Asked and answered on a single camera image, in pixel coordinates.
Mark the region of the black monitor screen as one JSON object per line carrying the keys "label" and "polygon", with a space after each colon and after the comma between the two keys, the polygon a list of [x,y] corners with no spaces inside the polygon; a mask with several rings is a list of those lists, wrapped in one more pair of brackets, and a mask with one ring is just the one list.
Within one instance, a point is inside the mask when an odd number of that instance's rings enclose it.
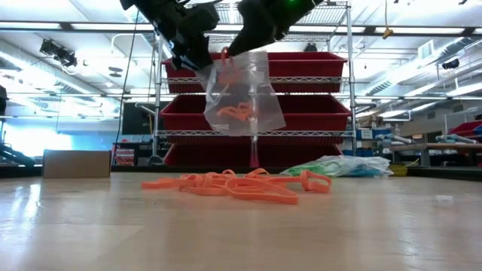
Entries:
{"label": "black monitor screen", "polygon": [[152,134],[154,129],[154,104],[127,102],[124,104],[121,133],[127,136]]}

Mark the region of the red storage bin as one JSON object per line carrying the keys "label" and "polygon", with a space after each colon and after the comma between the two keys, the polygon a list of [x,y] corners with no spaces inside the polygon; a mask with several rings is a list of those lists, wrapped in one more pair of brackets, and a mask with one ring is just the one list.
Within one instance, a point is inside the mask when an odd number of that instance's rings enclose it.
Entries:
{"label": "red storage bin", "polygon": [[451,129],[449,134],[456,134],[458,136],[470,138],[476,135],[475,130],[482,125],[482,120],[476,120],[472,122],[466,122],[458,125],[457,127]]}

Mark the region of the bunch of orange rubber bands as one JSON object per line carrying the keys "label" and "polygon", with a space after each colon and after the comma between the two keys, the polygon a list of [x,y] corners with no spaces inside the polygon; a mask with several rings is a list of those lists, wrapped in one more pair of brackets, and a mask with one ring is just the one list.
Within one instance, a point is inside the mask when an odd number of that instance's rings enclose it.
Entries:
{"label": "bunch of orange rubber bands", "polygon": [[[221,49],[221,64],[227,66],[227,61],[233,65],[233,59],[229,57],[229,48],[223,47]],[[218,76],[218,82],[228,87],[237,80],[235,71],[222,72]],[[218,117],[228,116],[237,120],[248,120],[254,114],[254,102],[239,102],[237,107],[226,106],[218,109],[216,115]]]}

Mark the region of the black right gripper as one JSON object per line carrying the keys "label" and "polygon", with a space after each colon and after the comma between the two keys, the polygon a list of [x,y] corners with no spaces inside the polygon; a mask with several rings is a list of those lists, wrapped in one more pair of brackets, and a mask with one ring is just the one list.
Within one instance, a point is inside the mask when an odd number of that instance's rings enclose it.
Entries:
{"label": "black right gripper", "polygon": [[242,0],[243,27],[228,48],[236,56],[281,40],[289,28],[324,0]]}

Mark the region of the long ceiling light bar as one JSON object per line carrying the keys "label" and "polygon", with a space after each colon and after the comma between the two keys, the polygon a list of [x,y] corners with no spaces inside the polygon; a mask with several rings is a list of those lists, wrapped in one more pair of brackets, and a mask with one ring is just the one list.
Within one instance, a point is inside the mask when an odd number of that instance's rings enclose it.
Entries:
{"label": "long ceiling light bar", "polygon": [[74,22],[35,22],[35,21],[0,21],[0,29],[63,29],[63,30],[146,30],[153,26],[147,23],[74,23]]}
{"label": "long ceiling light bar", "polygon": [[388,30],[396,35],[458,35],[465,31],[459,27],[400,27],[390,26]]}

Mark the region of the bunch of blue rubber bands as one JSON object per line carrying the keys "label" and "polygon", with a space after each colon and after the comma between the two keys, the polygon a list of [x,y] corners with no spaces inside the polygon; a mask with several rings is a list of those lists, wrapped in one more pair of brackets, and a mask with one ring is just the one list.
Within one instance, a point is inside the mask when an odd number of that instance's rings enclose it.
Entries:
{"label": "bunch of blue rubber bands", "polygon": [[377,176],[383,176],[383,171],[375,168],[369,168],[366,166],[357,166],[351,169],[347,173],[343,173],[342,177],[354,177],[354,178],[373,178]]}

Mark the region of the stack of blue bins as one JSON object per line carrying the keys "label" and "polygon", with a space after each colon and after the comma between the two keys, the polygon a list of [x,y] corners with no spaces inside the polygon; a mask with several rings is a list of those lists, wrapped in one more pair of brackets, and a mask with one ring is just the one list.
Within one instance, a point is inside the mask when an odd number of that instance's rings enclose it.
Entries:
{"label": "stack of blue bins", "polygon": [[[356,156],[372,157],[374,155],[374,131],[372,129],[356,130]],[[343,155],[353,156],[352,139],[345,139],[340,145]]]}

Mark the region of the black aluminium rig frame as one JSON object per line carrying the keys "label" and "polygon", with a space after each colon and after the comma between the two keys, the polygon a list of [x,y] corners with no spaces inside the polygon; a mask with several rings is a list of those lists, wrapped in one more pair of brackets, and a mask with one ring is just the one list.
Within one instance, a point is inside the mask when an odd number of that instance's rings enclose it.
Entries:
{"label": "black aluminium rig frame", "polygon": [[[409,166],[408,176],[424,178],[445,178],[463,181],[482,181],[482,151],[471,154],[468,151],[460,150],[461,154],[444,154],[430,157],[434,163],[430,167]],[[288,168],[261,167],[271,173],[280,173]],[[232,169],[235,172],[247,173],[254,169],[248,166],[238,167],[186,167],[169,166],[163,163],[159,166],[111,166],[113,172],[143,172],[143,173],[181,173],[181,172],[220,172],[225,169]]]}

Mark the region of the orange rubber band tangle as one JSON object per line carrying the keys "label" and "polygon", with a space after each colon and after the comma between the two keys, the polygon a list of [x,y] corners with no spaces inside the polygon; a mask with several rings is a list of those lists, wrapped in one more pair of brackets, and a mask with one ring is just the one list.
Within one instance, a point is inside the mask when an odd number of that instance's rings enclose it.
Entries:
{"label": "orange rubber band tangle", "polygon": [[145,190],[177,189],[199,196],[231,196],[235,199],[297,205],[299,196],[288,189],[289,184],[299,184],[309,193],[329,193],[332,180],[304,169],[298,176],[281,177],[259,168],[244,176],[231,169],[221,173],[186,174],[177,178],[161,177],[156,181],[144,181]]}

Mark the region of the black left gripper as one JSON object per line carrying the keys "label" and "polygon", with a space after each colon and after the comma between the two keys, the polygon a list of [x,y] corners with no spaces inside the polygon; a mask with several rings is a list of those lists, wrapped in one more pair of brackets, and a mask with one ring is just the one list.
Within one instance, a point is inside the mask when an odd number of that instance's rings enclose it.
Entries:
{"label": "black left gripper", "polygon": [[209,52],[209,37],[203,34],[185,37],[178,27],[187,16],[185,5],[190,0],[119,0],[126,11],[135,6],[153,25],[157,35],[172,42],[172,67],[175,70],[199,71],[213,64]]}

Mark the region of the bunch of green rubber bands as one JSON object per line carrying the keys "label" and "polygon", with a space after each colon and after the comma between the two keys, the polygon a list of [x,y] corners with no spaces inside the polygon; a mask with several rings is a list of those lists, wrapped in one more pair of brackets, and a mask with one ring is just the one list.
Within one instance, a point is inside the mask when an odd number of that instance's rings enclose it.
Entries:
{"label": "bunch of green rubber bands", "polygon": [[298,166],[293,166],[289,169],[286,169],[282,174],[290,175],[290,176],[299,176],[302,171],[310,171],[312,173],[318,175],[326,175],[328,177],[336,176],[341,169],[341,165],[336,162],[328,162],[328,163],[305,163]]}

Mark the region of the small cardboard box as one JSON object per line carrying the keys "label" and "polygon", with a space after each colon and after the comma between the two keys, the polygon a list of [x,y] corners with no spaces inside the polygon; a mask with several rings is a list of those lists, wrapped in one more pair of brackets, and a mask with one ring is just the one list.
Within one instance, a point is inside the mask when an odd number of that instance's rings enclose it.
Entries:
{"label": "small cardboard box", "polygon": [[44,151],[43,178],[108,178],[110,174],[110,151]]}

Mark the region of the black ceiling track spotlight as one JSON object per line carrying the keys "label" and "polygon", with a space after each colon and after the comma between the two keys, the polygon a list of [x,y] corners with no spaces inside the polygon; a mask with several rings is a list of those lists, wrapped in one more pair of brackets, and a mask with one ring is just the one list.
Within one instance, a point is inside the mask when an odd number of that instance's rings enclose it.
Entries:
{"label": "black ceiling track spotlight", "polygon": [[44,39],[41,43],[39,50],[45,56],[52,56],[54,60],[58,61],[63,67],[76,66],[78,64],[78,59],[75,56],[74,51],[70,51],[57,45],[51,39]]}

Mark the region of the wooden bench with grey legs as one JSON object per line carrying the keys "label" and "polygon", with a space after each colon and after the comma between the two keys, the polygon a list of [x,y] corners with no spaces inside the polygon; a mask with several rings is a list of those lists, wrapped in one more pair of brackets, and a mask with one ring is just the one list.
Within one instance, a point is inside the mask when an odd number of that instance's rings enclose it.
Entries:
{"label": "wooden bench with grey legs", "polygon": [[471,154],[475,154],[477,151],[482,151],[482,144],[457,144],[457,143],[416,143],[410,145],[396,145],[392,146],[390,150],[395,155],[401,151],[420,151],[420,165],[423,167],[430,167],[430,150],[463,150],[468,151]]}

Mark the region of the red and white box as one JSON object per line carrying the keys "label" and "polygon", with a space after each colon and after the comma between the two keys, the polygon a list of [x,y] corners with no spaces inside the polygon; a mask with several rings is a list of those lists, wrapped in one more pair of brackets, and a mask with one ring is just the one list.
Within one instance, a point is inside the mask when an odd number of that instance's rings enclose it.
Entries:
{"label": "red and white box", "polygon": [[135,151],[128,148],[115,148],[114,164],[117,166],[134,166]]}

